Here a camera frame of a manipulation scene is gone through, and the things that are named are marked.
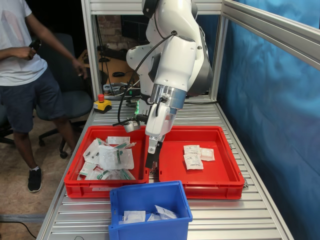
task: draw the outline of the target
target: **brick wall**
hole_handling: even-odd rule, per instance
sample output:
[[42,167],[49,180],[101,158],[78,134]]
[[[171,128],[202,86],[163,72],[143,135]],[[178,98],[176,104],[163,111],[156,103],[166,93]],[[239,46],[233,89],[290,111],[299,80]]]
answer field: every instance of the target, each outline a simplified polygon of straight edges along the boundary
[[131,38],[122,36],[121,16],[120,15],[101,15],[98,16],[103,45],[110,49],[131,49],[139,43]]

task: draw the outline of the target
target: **blue bin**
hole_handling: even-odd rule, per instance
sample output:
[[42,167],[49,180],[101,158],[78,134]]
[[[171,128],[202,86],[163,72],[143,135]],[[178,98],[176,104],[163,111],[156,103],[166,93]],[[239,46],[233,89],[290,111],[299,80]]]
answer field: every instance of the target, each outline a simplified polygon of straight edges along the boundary
[[[181,181],[128,185],[110,192],[112,224],[110,240],[186,240],[192,214]],[[178,218],[148,221],[160,206]],[[121,224],[124,211],[145,211],[145,222]]]

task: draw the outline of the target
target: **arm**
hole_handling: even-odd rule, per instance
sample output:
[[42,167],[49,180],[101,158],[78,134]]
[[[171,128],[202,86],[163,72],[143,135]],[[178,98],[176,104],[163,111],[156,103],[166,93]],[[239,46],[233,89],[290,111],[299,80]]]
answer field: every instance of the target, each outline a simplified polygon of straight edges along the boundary
[[0,62],[10,57],[31,60],[35,54],[36,51],[28,46],[5,48],[0,50]]
[[29,25],[30,29],[34,34],[52,47],[54,50],[65,56],[67,59],[72,61],[73,67],[78,72],[79,76],[83,75],[83,77],[87,78],[86,68],[80,63],[66,48],[59,42],[59,40],[52,34],[52,32],[42,25],[41,22],[33,15],[30,14],[26,18],[26,23]]

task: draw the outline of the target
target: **floor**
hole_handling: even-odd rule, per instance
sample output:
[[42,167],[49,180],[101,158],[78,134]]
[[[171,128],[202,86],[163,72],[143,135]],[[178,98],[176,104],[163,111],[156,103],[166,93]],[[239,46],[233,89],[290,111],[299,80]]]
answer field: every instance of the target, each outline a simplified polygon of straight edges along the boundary
[[[88,115],[74,121],[87,118]],[[38,136],[53,128],[53,123],[40,120],[35,114],[34,127],[29,135],[35,161],[42,170],[42,189],[37,193],[28,191],[29,168],[17,149],[0,143],[0,218],[22,217],[33,221],[26,222],[26,225],[35,236],[70,160],[70,154],[66,159],[60,158],[61,137],[58,134],[45,138],[45,146],[39,146]],[[22,224],[17,223],[0,223],[0,234],[1,240],[34,239]]]

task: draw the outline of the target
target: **office chair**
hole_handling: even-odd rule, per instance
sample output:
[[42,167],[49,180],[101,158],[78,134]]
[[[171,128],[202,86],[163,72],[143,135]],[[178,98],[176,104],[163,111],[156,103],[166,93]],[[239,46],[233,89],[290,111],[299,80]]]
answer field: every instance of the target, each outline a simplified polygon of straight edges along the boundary
[[14,145],[15,142],[13,140],[6,138],[6,136],[13,133],[14,131],[11,129],[11,126],[8,123],[6,109],[0,104],[0,143]]
[[[70,35],[56,33],[56,38],[74,55],[73,40]],[[93,100],[90,98],[86,90],[84,80],[78,76],[74,70],[72,63],[62,56],[60,53],[53,50],[46,44],[42,44],[37,52],[41,58],[46,60],[55,80],[58,82],[61,92],[65,113],[69,120],[84,116],[89,113],[93,107]],[[36,113],[42,120],[49,121],[48,116],[40,107],[36,106]],[[70,122],[74,131],[82,132],[82,128],[86,121]],[[52,136],[58,133],[58,129],[50,130],[39,136],[39,145],[44,146],[43,138]],[[65,159],[68,154],[64,151],[66,141],[62,139],[59,151],[60,157]]]

